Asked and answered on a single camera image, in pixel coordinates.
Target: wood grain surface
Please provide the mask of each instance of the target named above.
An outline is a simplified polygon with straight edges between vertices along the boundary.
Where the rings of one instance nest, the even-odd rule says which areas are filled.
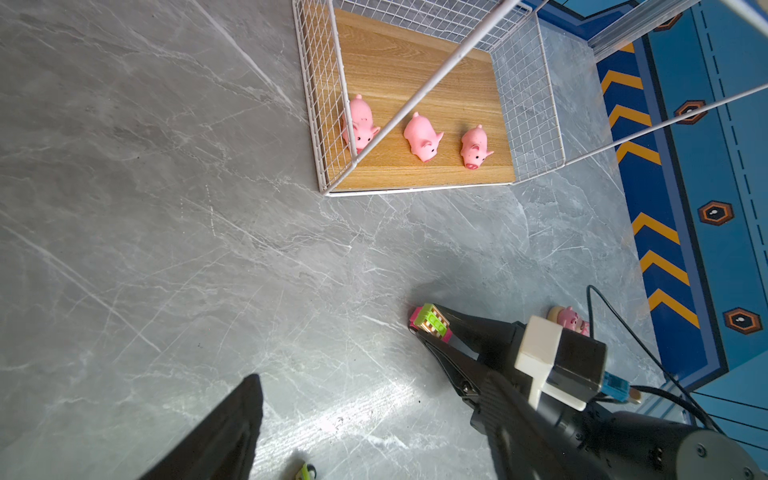
[[[361,94],[371,106],[374,124],[381,127],[456,47],[450,41],[340,10],[336,10],[336,20],[349,95]],[[402,136],[411,113],[336,191],[497,184],[515,180],[488,53],[473,50],[415,111],[426,116],[436,132],[445,132],[435,158],[424,164],[411,154],[409,143]],[[488,133],[488,149],[494,154],[478,170],[469,170],[459,154],[461,139],[478,124]]]

